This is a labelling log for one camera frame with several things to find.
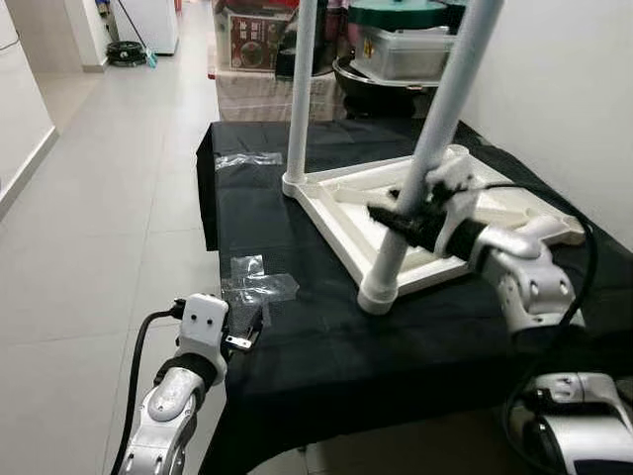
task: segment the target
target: appliance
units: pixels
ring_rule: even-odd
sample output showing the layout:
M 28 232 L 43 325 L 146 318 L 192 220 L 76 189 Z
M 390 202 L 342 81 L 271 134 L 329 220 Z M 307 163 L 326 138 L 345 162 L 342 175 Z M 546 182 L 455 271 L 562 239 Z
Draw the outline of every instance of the appliance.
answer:
M 120 2 L 128 10 L 149 49 L 158 54 L 176 52 L 178 21 L 173 0 L 115 0 L 111 3 L 120 40 L 138 42 L 140 39 Z

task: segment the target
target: white wall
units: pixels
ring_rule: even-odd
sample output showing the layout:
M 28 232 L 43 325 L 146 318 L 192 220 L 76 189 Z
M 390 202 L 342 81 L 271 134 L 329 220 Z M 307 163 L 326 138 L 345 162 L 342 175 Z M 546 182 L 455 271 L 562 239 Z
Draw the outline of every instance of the white wall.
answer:
M 0 0 L 0 46 L 15 37 L 5 0 Z M 4 188 L 52 129 L 20 44 L 0 51 L 0 105 L 0 180 Z
M 111 41 L 101 21 L 94 0 L 63 0 L 81 62 L 86 66 L 103 65 L 106 62 L 106 47 Z
M 633 250 L 633 1 L 506 0 L 463 121 Z
M 33 72 L 80 72 L 64 0 L 6 0 Z

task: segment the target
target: black cord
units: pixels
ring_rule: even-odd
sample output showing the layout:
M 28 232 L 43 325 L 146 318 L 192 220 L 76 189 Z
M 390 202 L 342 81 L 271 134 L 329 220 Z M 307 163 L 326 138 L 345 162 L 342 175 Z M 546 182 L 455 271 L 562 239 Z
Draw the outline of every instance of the black cord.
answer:
M 126 8 L 126 6 L 123 4 L 123 2 L 121 0 L 117 0 L 117 2 L 119 2 L 119 5 L 121 6 L 121 8 L 123 9 L 123 13 L 126 14 L 126 17 L 128 17 L 128 21 L 130 22 L 130 25 L 132 25 L 132 28 L 135 30 L 136 35 L 138 36 L 138 39 L 140 40 L 140 43 L 142 44 L 142 47 L 147 49 L 147 45 L 145 44 L 145 42 L 142 40 L 142 36 L 140 35 L 140 33 L 138 32 L 138 30 L 136 29 L 136 25 L 135 22 L 132 21 L 132 18 L 130 18 L 130 14 L 128 13 L 128 9 Z
M 135 417 L 136 409 L 136 388 L 138 386 L 138 371 L 140 369 L 140 356 L 142 354 L 142 346 L 145 341 L 145 335 L 149 325 L 156 319 L 165 317 L 177 317 L 176 308 L 177 305 L 165 312 L 156 312 L 148 315 L 143 320 L 138 334 L 136 335 L 135 352 L 132 358 L 132 369 L 130 370 L 130 386 L 128 387 L 128 404 L 126 406 L 126 419 L 123 425 L 123 434 L 121 435 L 121 442 L 119 443 L 119 450 L 117 451 L 117 457 L 112 467 L 111 475 L 119 475 L 123 458 L 126 456 L 126 450 L 128 449 L 128 441 L 130 440 L 130 433 L 132 432 L 132 422 Z
M 20 42 L 20 34 L 16 32 L 17 37 L 10 43 L 7 43 L 3 47 L 0 47 L 0 51 L 4 51 L 5 49 L 9 49 L 10 47 L 14 47 L 16 44 Z
M 550 200 L 556 202 L 559 206 L 565 208 L 565 211 L 571 215 L 573 215 L 583 227 L 583 231 L 585 232 L 585 242 L 588 251 L 588 263 L 587 270 L 585 273 L 585 277 L 583 279 L 583 286 L 581 287 L 581 291 L 576 295 L 576 298 L 567 309 L 563 318 L 558 323 L 559 330 L 554 335 L 552 343 L 550 346 L 543 351 L 539 357 L 537 357 L 532 363 L 528 366 L 528 369 L 523 373 L 521 378 L 518 380 L 518 383 L 515 385 L 514 389 L 510 392 L 507 397 L 505 404 L 503 405 L 501 424 L 503 427 L 503 433 L 505 434 L 505 438 L 507 439 L 508 444 L 512 448 L 512 450 L 530 467 L 535 470 L 538 470 L 540 473 L 545 473 L 547 475 L 564 475 L 561 472 L 553 470 L 549 467 L 546 467 L 529 455 L 527 455 L 522 448 L 514 441 L 510 427 L 510 417 L 512 413 L 512 409 L 516 401 L 519 400 L 521 393 L 524 388 L 529 384 L 529 382 L 537 375 L 538 367 L 545 361 L 550 354 L 558 348 L 558 345 L 561 342 L 563 335 L 565 334 L 565 330 L 568 325 L 574 318 L 574 315 L 579 310 L 583 301 L 585 300 L 591 285 L 593 284 L 593 278 L 595 277 L 595 271 L 597 269 L 597 243 L 595 241 L 595 235 L 593 234 L 593 229 L 591 224 L 589 223 L 589 219 L 574 205 L 572 205 L 569 201 L 563 198 L 558 193 L 552 191 L 549 188 L 539 185 L 532 185 L 529 183 L 491 183 L 483 188 L 479 189 L 471 189 L 471 190 L 461 190 L 455 193 L 463 193 L 463 192 L 475 192 L 475 191 L 483 191 L 483 190 L 492 190 L 496 188 L 522 188 L 527 191 L 530 191 L 535 194 L 540 194 L 549 198 Z

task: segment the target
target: cardboard box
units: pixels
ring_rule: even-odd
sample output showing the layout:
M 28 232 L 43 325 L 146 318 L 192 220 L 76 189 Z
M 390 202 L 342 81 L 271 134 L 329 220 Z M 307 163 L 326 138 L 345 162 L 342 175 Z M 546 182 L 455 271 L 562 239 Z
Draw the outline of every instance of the cardboard box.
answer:
M 274 71 L 277 48 L 290 13 L 228 14 L 230 67 L 240 71 Z

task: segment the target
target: robotic arm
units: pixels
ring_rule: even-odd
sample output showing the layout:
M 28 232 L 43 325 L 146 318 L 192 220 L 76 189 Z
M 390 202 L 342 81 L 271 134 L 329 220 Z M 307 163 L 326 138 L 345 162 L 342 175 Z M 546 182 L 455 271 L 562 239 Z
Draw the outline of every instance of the robotic arm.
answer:
M 582 333 L 580 309 L 570 314 L 577 304 L 572 283 L 545 245 L 559 222 L 542 217 L 510 231 L 470 219 L 477 194 L 469 190 L 472 173 L 465 160 L 449 154 L 428 173 L 432 198 L 417 216 L 373 206 L 370 215 L 411 246 L 460 257 L 493 285 L 519 349 L 527 343 L 531 350 L 534 345 L 543 350 L 561 325 Z M 261 322 L 254 320 L 247 332 L 228 334 L 228 305 L 212 296 L 194 294 L 176 307 L 172 315 L 182 320 L 179 348 L 143 398 L 129 444 L 130 434 L 124 433 L 112 475 L 181 474 L 206 393 L 224 381 L 230 353 L 248 351 L 261 330 Z M 633 474 L 633 425 L 613 380 L 568 369 L 530 378 L 523 399 L 534 418 L 523 427 L 529 457 L 523 456 L 532 465 L 549 467 L 546 473 Z
M 466 261 L 496 289 L 519 350 L 545 351 L 561 326 L 582 334 L 581 310 L 569 314 L 577 304 L 572 283 L 544 243 L 560 226 L 558 220 L 540 217 L 511 231 L 470 219 L 478 196 L 470 187 L 468 158 L 450 153 L 447 158 L 427 174 L 433 191 L 417 216 L 371 205 L 370 216 L 401 234 L 410 246 Z M 633 425 L 613 380 L 606 374 L 578 372 L 578 365 L 535 375 L 526 388 L 519 388 L 527 391 L 523 399 L 534 414 L 523 427 L 529 456 L 521 451 L 522 456 L 533 466 L 545 467 L 546 473 L 633 474 Z
M 228 334 L 228 304 L 213 296 L 194 294 L 177 301 L 174 309 L 172 315 L 182 320 L 178 349 L 143 398 L 129 444 L 124 431 L 112 475 L 182 474 L 185 447 L 196 430 L 205 395 L 225 380 L 226 358 L 233 351 L 249 350 L 259 335 L 257 320 L 244 335 Z

